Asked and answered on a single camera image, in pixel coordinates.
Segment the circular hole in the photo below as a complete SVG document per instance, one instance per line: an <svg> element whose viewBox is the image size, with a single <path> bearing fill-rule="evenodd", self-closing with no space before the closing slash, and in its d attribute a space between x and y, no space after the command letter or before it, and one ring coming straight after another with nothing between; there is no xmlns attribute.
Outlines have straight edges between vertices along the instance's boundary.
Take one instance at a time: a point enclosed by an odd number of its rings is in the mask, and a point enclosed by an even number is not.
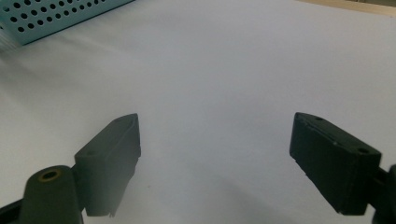
<svg viewBox="0 0 396 224"><path fill-rule="evenodd" d="M43 179L51 179L51 178L55 177L57 174L58 173L56 173L55 171L48 172L43 175Z"/></svg>
<svg viewBox="0 0 396 224"><path fill-rule="evenodd" d="M369 154L369 150L367 150L366 148L360 147L360 148L358 148L358 151L361 154Z"/></svg>
<svg viewBox="0 0 396 224"><path fill-rule="evenodd" d="M49 182L52 181L56 178L58 178L61 175L61 171L59 170L49 170L42 174L39 178L38 181L40 182Z"/></svg>

